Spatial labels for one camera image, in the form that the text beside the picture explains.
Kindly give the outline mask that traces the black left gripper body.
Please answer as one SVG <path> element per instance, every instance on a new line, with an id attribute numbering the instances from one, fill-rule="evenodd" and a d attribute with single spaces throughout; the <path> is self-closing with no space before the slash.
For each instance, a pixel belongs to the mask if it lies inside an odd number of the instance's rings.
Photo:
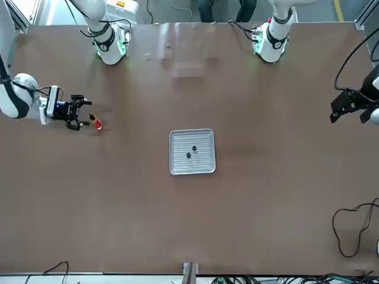
<path id="1" fill-rule="evenodd" d="M 363 80 L 359 90 L 349 89 L 349 97 L 356 107 L 378 108 L 378 65 Z"/>

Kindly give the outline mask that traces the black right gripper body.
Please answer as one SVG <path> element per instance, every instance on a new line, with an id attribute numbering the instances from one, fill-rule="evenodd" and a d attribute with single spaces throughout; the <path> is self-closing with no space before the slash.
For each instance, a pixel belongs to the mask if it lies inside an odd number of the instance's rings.
<path id="1" fill-rule="evenodd" d="M 79 120 L 78 102 L 57 101 L 54 106 L 54 120 L 74 121 Z"/>

